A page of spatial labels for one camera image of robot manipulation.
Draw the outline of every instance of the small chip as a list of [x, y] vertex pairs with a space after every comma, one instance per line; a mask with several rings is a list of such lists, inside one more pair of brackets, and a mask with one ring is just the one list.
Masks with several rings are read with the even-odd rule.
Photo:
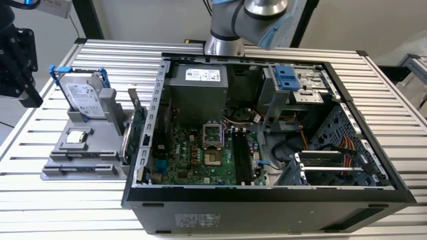
[[179, 172], [178, 172], [178, 178], [179, 178], [179, 179], [186, 179], [186, 178], [189, 178], [189, 172], [186, 172], [186, 171], [179, 171]]
[[86, 139], [87, 133], [85, 131], [71, 131], [67, 136], [66, 143], [81, 144]]

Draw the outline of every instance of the blue latch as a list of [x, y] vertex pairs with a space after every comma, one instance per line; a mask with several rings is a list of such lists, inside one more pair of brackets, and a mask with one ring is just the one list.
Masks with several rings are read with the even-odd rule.
[[257, 160], [258, 164], [270, 165], [270, 161], [266, 160]]
[[292, 66], [277, 65], [274, 69], [276, 69], [276, 78], [280, 81], [281, 89], [298, 91], [302, 86], [296, 76], [294, 68]]
[[155, 171], [161, 174], [169, 173], [169, 161], [166, 159], [158, 159], [154, 162]]

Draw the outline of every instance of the white wall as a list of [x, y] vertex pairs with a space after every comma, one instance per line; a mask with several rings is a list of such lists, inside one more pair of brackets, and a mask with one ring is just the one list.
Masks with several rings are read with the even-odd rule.
[[302, 48], [392, 52], [427, 30], [427, 0], [321, 0]]
[[95, 0], [106, 39], [183, 43], [210, 37], [211, 16], [202, 0]]

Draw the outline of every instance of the slotted aluminum surface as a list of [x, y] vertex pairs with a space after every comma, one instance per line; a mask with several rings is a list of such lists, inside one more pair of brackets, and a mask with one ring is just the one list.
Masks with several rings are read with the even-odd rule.
[[[158, 44], [90, 40], [75, 45], [63, 65], [106, 67], [118, 101], [133, 103], [138, 88], [150, 104], [161, 53], [202, 54], [201, 44]], [[2, 239], [330, 239], [422, 240], [427, 238], [427, 132], [426, 121], [386, 80], [369, 57], [356, 51], [246, 47], [249, 57], [332, 62], [385, 147], [418, 205], [352, 234], [149, 236], [131, 210], [122, 209], [125, 181], [42, 181], [39, 174], [67, 122], [67, 102], [50, 80], [42, 108], [30, 109], [0, 147]]]

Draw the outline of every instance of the cable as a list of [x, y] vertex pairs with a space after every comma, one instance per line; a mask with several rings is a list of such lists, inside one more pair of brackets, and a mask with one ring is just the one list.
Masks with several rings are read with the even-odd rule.
[[209, 9], [211, 10], [213, 12], [213, 7], [211, 7], [211, 4], [210, 4], [210, 0], [207, 0], [207, 6], [209, 6]]
[[231, 120], [231, 119], [229, 119], [226, 116], [223, 116], [223, 118], [230, 122], [230, 123], [233, 123], [234, 125], [245, 125], [245, 124], [250, 124], [250, 123], [253, 123], [253, 122], [239, 122], [239, 121], [235, 121], [235, 120]]
[[308, 146], [308, 141], [306, 141], [306, 137], [305, 137], [302, 122], [300, 122], [300, 132], [301, 132], [301, 138], [302, 138], [302, 143], [304, 143], [304, 149], [308, 150], [309, 146]]
[[74, 29], [75, 31], [78, 32], [78, 38], [81, 38], [81, 33], [79, 33], [79, 30], [78, 30], [78, 27], [77, 27], [77, 24], [75, 24], [75, 21], [74, 21], [74, 18], [73, 18], [73, 15], [70, 14], [70, 20], [71, 20], [71, 23], [74, 25]]
[[[345, 149], [349, 149], [350, 143], [349, 143], [348, 136], [344, 136], [342, 138], [344, 138], [344, 141], [345, 141]], [[346, 154], [345, 154], [345, 164], [344, 164], [344, 167], [345, 167], [345, 168], [349, 167], [349, 157], [348, 157]], [[342, 176], [348, 176], [348, 172], [342, 172], [341, 175], [342, 175]]]
[[207, 10], [209, 15], [213, 17], [213, 12], [211, 12], [210, 3], [207, 3], [206, 0], [203, 0], [203, 4], [205, 4], [205, 7], [206, 7], [206, 10]]
[[270, 154], [273, 156], [273, 158], [278, 161], [278, 162], [289, 162], [292, 161], [292, 159], [285, 159], [285, 158], [280, 158], [277, 156], [277, 148], [281, 147], [282, 145], [286, 145], [289, 149], [292, 149], [294, 151], [294, 153], [298, 153], [301, 152], [304, 149], [301, 149], [300, 147], [294, 146], [292, 143], [290, 143], [290, 140], [296, 137], [300, 136], [300, 133], [298, 132], [294, 132], [294, 133], [290, 133], [289, 135], [286, 135], [286, 138], [285, 140], [280, 141], [272, 148], [270, 150]]
[[[356, 147], [356, 143], [354, 141], [350, 139], [350, 137], [348, 137], [350, 143], [352, 143], [352, 149], [356, 151], [357, 150], [357, 147]], [[349, 167], [353, 166], [353, 158], [350, 158], [350, 163], [349, 163]]]
[[9, 126], [10, 128], [15, 128], [15, 126], [7, 124], [6, 122], [0, 121], [0, 124], [3, 124], [5, 126]]
[[[259, 111], [257, 110], [255, 106], [251, 109], [258, 115], [262, 116], [262, 118], [266, 118], [266, 115], [259, 113]], [[281, 116], [280, 118], [284, 119], [284, 120], [288, 120], [288, 121], [294, 121], [294, 118], [290, 117], [290, 116]]]
[[263, 164], [263, 166], [269, 166], [269, 167], [272, 167], [273, 169], [276, 169], [276, 170], [282, 170], [281, 168], [278, 168], [278, 167], [276, 167], [274, 165], [272, 165], [272, 164]]

